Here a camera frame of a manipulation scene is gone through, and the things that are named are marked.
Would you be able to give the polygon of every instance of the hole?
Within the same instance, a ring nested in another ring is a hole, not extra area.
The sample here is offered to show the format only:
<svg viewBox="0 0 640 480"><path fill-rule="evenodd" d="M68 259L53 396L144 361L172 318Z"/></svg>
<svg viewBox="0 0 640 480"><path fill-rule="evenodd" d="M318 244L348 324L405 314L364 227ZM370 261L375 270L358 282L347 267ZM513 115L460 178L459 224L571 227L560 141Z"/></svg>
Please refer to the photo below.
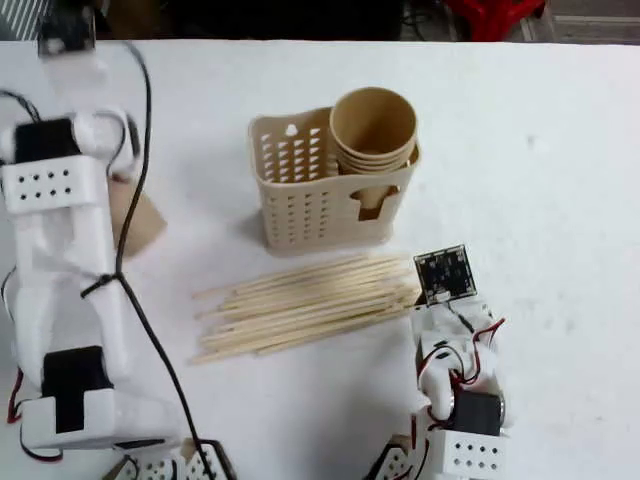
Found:
<svg viewBox="0 0 640 480"><path fill-rule="evenodd" d="M293 123L290 123L284 133L287 137L295 137L298 134L298 129Z"/></svg>

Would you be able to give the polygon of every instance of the black cable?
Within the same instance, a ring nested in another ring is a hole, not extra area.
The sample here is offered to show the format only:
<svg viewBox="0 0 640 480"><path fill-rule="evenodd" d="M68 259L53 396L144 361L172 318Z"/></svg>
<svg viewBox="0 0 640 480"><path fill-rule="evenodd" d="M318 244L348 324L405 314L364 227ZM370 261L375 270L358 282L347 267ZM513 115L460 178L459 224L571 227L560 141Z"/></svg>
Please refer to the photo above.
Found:
<svg viewBox="0 0 640 480"><path fill-rule="evenodd" d="M31 117L31 121L39 122L42 120L42 118L40 117L40 112L35 107L35 105L33 105L33 103L31 103L31 101L29 101L23 95L20 95L19 93L13 92L11 90L0 89L0 97L13 98L29 114L29 117Z"/></svg>
<svg viewBox="0 0 640 480"><path fill-rule="evenodd" d="M160 340L156 336L153 328L149 324L149 320L147 319L146 314L140 305L131 285L127 281L123 271L122 271L122 262L124 258L124 249L127 243L127 235L129 234L129 228L131 227L131 221L133 219L133 214L135 213L136 207L138 206L138 202L140 200L140 195L142 194L142 189L144 188L144 182L147 178L147 172L149 171L149 149L151 144L151 79L149 78L149 71L147 70L147 66L144 62L144 58L132 43L126 42L124 44L128 49L135 61L137 62L140 70L142 71L142 75L144 76L145 82L145 91L146 91L146 114L145 114L145 129L144 129L144 147L142 152L142 169L140 171L140 177L138 179L138 184L136 185L136 189L133 193L133 197L131 198L131 203L129 204L129 210L127 211L127 215L122 224L122 231L120 232L120 238L118 239L118 246L116 249L116 260L115 260L115 273L102 275L96 283L85 289L80 293L82 298L89 295L91 292L96 289L107 285L113 280L117 280L122 285L122 288L129 298L129 301L133 305L138 318L140 319L140 323L144 328L145 332L149 336L149 340L153 344L158 356L162 360L167 372L169 373L169 377L171 378L171 382L180 398L180 403L182 405L182 409L184 410L185 417L187 418L187 424L189 425L189 431L191 432L191 437L193 439L193 443L200 455L200 460L202 461L202 466L204 467L205 473L210 480L215 480L216 476L211 470L211 466L209 465L209 460L202 449L202 442L200 441L200 437L198 436L198 432L196 431L196 427L193 423L193 418L191 417L191 410L189 408L189 403L187 402L187 398L182 391L182 386L180 385L180 380L178 379L178 375L167 356Z"/></svg>
<svg viewBox="0 0 640 480"><path fill-rule="evenodd" d="M133 480L138 480L138 477L140 476L140 466L138 465L138 462L136 462L131 455L125 455L124 459L126 462L131 462L133 464L133 468L135 469L135 476L133 477Z"/></svg>
<svg viewBox="0 0 640 480"><path fill-rule="evenodd" d="M469 330L469 332L471 332L471 334L473 335L474 333L476 333L476 331L473 328L473 325L471 325L471 322L469 322L469 320L467 320L466 318L464 318L464 316L459 313L456 312L453 308L451 308L451 302L447 302L447 307L449 308L449 310L451 311L451 313L453 313L456 317L458 317L460 319L460 323L462 323L462 325L464 325L464 327Z"/></svg>
<svg viewBox="0 0 640 480"><path fill-rule="evenodd" d="M127 139L127 125L124 123L124 121L122 120L122 118L120 118L119 115L116 115L115 113L109 112L107 110L101 110L101 111L95 112L93 116L110 118L112 120L116 120L120 124L120 128L122 129L122 134L120 135L120 143L118 143L118 148L116 149L116 152L112 155L111 159L109 160L109 163L107 164L107 177L109 177L111 175L111 166L113 165L113 162L115 162L116 158L118 158L118 155L120 155L120 152L122 152L122 149L124 148L124 142Z"/></svg>

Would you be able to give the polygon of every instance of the utensil holder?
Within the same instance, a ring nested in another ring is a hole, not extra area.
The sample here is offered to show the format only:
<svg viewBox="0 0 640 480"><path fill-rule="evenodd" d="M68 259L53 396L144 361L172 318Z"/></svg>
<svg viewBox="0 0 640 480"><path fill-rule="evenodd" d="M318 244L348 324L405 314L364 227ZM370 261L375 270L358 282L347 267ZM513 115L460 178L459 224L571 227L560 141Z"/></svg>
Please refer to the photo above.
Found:
<svg viewBox="0 0 640 480"><path fill-rule="evenodd" d="M329 132L331 108L258 117L249 126L253 174L260 189L270 249L299 254L354 243L380 243L392 233L400 202L420 163L380 175L340 175ZM358 192L389 187L378 211L364 210Z"/></svg>

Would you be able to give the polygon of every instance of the red object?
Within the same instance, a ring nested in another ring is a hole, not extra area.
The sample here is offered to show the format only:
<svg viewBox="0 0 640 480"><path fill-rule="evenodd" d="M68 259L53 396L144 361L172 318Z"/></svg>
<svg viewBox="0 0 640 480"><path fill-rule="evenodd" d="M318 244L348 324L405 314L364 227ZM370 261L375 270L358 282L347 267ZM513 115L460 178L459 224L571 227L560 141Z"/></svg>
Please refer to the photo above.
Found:
<svg viewBox="0 0 640 480"><path fill-rule="evenodd" d="M445 0L471 24L471 41L499 42L523 18L542 16L545 0Z"/></svg>

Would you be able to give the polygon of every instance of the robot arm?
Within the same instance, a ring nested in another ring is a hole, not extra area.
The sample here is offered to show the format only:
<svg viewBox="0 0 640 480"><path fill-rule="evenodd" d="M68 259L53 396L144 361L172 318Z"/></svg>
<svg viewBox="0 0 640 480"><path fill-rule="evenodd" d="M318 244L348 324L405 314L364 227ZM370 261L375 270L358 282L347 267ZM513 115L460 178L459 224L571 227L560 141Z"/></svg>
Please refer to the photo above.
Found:
<svg viewBox="0 0 640 480"><path fill-rule="evenodd" d="M504 320L477 296L464 246L415 263L423 288L411 312L416 377L429 404L411 416L410 448L392 445L369 478L504 478L508 403L494 339Z"/></svg>

